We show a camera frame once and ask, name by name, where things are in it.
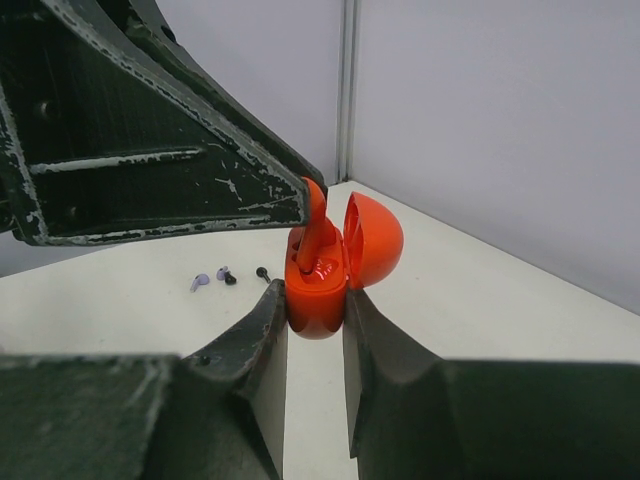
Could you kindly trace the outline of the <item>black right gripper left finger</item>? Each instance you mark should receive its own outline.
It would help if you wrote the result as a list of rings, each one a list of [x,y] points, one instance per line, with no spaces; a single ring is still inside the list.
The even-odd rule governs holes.
[[[279,479],[284,284],[187,357],[5,355],[5,479]]]

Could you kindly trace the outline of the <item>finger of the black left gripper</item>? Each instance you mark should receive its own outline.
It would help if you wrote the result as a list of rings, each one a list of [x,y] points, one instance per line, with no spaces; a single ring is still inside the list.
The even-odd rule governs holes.
[[[181,46],[155,1],[116,1],[114,23],[141,52],[216,111],[263,163],[328,186],[320,170],[226,91]]]
[[[116,1],[1,5],[1,228],[94,246],[308,223],[263,163],[114,23]]]

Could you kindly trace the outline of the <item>black earbud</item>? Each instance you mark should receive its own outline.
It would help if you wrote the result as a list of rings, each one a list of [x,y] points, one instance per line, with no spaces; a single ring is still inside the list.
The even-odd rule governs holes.
[[[235,285],[237,283],[237,279],[230,272],[226,272],[224,275],[224,282],[226,285]]]
[[[265,267],[257,267],[255,273],[257,277],[263,279],[267,284],[271,283],[271,277]]]

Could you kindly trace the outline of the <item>aluminium frame post left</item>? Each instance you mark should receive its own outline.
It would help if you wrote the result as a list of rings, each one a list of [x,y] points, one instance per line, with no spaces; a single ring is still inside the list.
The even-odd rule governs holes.
[[[361,1],[359,0],[342,2],[336,121],[336,180],[338,182],[348,181],[353,170],[360,10]]]

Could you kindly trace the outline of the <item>lilac earbud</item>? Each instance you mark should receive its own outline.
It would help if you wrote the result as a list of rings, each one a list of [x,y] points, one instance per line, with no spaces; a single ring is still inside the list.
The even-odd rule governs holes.
[[[216,272],[216,279],[219,281],[224,281],[229,268],[227,266],[220,267]]]
[[[205,273],[196,275],[191,283],[190,291],[196,292],[200,287],[208,285],[210,283],[210,277]]]

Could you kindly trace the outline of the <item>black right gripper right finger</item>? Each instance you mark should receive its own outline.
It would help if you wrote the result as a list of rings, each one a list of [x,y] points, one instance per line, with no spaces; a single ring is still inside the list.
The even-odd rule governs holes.
[[[362,479],[635,479],[632,363],[445,359],[346,297],[349,453]]]

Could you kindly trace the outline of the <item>orange charging case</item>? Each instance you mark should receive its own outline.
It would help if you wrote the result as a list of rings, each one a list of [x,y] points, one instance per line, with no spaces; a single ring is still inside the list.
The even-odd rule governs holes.
[[[327,338],[341,328],[347,291],[386,278],[398,264],[404,246],[396,216],[364,194],[350,195],[341,229],[327,219],[325,232],[332,229],[334,241],[318,250],[310,273],[302,273],[296,263],[306,225],[290,231],[285,256],[288,322],[295,333],[312,340]]]

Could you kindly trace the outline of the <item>orange earbud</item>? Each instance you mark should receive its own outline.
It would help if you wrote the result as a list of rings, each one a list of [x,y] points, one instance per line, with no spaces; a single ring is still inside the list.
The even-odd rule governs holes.
[[[326,216],[327,197],[321,187],[308,177],[304,177],[310,193],[310,220],[304,227],[299,242],[296,263],[302,273],[310,273],[315,264],[318,250],[334,241],[335,234],[330,229],[326,233],[329,220]]]

